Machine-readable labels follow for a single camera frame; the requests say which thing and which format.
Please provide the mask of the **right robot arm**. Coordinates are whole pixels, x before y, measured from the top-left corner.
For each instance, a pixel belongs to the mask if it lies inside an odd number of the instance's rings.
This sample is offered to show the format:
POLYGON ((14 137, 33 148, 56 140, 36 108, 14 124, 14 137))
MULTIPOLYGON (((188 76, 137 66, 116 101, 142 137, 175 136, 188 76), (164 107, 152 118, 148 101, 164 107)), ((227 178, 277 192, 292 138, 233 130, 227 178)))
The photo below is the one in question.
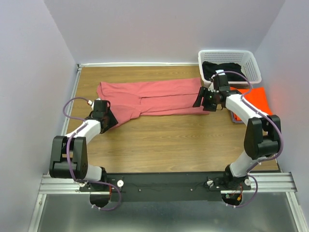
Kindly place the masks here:
POLYGON ((249 172, 259 163, 274 160, 283 150, 281 120, 269 115, 248 100, 245 93, 232 90, 227 74, 221 71, 211 77, 209 88, 201 87, 193 107, 215 112, 218 105, 236 114, 246 125, 244 150, 236 161, 225 168, 222 185, 234 189, 248 178, 249 172))

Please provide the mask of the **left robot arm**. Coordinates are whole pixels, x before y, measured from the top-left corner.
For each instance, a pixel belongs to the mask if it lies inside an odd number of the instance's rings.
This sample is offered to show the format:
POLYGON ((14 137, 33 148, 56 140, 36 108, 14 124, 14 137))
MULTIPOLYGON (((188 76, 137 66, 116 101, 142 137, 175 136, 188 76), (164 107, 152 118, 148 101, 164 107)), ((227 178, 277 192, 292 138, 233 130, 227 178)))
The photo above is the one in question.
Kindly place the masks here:
POLYGON ((107 100, 88 101, 92 111, 82 118, 81 125, 74 131, 55 136, 49 165, 52 178, 72 179, 80 184, 90 184, 95 190, 109 190, 115 187, 108 183, 103 167, 90 165, 87 145, 96 136, 107 132, 118 124, 107 100))

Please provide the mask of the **pink t shirt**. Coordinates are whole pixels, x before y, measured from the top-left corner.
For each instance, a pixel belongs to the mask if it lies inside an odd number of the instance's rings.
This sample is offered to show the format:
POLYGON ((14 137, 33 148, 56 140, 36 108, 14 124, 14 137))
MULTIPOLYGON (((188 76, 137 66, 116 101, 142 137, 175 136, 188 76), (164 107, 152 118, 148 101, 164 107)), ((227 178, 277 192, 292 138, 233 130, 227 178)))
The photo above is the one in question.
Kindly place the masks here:
POLYGON ((207 115, 202 107, 194 108, 199 78, 134 83, 100 82, 98 97, 111 103, 119 127, 140 116, 207 115))

